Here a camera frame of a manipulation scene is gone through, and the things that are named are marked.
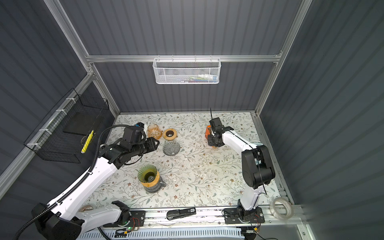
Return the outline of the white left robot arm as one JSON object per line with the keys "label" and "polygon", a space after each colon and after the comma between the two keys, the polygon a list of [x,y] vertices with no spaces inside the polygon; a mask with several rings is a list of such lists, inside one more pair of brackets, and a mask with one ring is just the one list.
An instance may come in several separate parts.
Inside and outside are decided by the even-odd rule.
{"label": "white left robot arm", "polygon": [[126,227],[133,223],[130,208],[121,201],[114,201],[107,207],[81,213],[85,200],[119,168],[135,156],[157,150],[160,142],[154,138],[142,144],[131,145],[129,149],[114,142],[102,145],[97,152],[93,168],[86,170],[59,196],[45,207],[38,204],[32,214],[38,232],[47,240],[75,240],[79,235],[106,224]]}

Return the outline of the grey glass pitcher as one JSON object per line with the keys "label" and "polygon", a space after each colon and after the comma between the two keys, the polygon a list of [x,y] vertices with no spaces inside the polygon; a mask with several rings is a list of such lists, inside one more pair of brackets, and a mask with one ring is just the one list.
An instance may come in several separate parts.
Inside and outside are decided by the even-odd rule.
{"label": "grey glass pitcher", "polygon": [[159,181],[152,187],[145,187],[145,190],[147,193],[156,193],[158,192],[161,188],[166,187],[167,184],[163,181],[162,178],[159,179]]}

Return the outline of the green glass dripper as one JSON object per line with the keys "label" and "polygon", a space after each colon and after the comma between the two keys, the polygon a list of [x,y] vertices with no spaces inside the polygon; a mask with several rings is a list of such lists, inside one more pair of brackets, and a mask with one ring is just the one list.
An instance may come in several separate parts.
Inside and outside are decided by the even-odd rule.
{"label": "green glass dripper", "polygon": [[157,177],[158,170],[154,165],[145,165],[138,171],[138,179],[141,183],[151,183]]}

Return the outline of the orange glass pitcher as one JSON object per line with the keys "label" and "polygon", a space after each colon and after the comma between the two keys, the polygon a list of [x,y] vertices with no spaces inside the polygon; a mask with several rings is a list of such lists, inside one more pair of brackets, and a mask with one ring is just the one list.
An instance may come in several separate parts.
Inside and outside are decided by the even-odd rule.
{"label": "orange glass pitcher", "polygon": [[147,136],[159,140],[163,136],[163,131],[157,124],[150,124],[147,128]]}

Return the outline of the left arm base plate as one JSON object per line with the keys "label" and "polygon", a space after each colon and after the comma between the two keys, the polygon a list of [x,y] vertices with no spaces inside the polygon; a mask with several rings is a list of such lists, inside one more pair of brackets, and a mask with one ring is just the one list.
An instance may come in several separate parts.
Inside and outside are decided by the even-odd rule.
{"label": "left arm base plate", "polygon": [[123,221],[122,223],[115,222],[103,225],[104,228],[114,228],[114,227],[143,227],[146,217],[146,211],[130,211],[130,218]]}

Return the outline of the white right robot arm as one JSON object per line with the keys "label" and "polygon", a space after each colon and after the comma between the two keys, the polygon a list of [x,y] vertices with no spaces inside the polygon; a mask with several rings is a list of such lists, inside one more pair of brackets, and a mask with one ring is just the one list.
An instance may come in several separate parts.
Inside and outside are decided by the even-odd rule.
{"label": "white right robot arm", "polygon": [[258,215],[259,199],[267,193],[266,185],[276,176],[268,147],[247,141],[231,127],[209,125],[205,137],[209,146],[228,146],[241,156],[242,176],[247,186],[238,201],[236,216],[242,222],[250,222]]}

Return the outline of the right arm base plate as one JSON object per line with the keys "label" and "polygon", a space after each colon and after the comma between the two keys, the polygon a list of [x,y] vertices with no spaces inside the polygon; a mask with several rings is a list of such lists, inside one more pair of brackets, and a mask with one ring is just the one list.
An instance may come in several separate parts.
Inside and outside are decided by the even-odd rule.
{"label": "right arm base plate", "polygon": [[222,215],[227,225],[235,224],[263,224],[265,223],[262,208],[256,207],[250,211],[243,210],[240,206],[237,208],[226,208],[222,210]]}

